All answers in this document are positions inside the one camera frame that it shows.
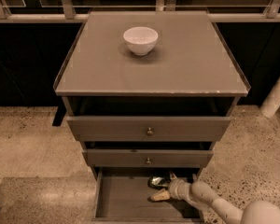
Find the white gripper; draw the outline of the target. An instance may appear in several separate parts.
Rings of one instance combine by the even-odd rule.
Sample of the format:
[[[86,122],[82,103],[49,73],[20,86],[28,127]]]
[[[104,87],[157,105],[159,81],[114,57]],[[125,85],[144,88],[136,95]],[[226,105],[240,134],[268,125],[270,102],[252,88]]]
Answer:
[[[160,202],[169,200],[171,197],[176,200],[190,200],[190,183],[183,179],[177,178],[174,172],[169,171],[171,183],[169,188],[161,189],[157,193],[150,196],[152,202]]]

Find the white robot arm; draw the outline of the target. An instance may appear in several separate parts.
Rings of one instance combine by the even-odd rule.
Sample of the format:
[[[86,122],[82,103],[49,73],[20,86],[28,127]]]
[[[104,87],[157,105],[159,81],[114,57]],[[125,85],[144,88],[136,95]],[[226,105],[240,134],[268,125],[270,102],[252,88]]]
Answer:
[[[214,145],[214,157],[198,180],[171,175],[154,201],[183,200],[217,215],[221,224],[280,224],[280,123],[262,105],[233,109],[231,126]]]

